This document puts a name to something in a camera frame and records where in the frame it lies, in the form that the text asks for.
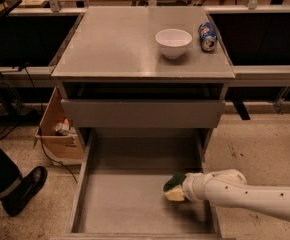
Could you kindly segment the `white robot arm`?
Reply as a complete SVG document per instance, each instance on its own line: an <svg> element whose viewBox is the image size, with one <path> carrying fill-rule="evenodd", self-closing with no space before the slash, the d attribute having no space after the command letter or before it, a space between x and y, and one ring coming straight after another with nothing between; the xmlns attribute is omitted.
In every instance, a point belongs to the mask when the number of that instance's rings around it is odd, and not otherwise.
<svg viewBox="0 0 290 240"><path fill-rule="evenodd" d="M169 201L207 200L228 208L242 208L290 222L290 187L249 185L238 170L175 173L164 187Z"/></svg>

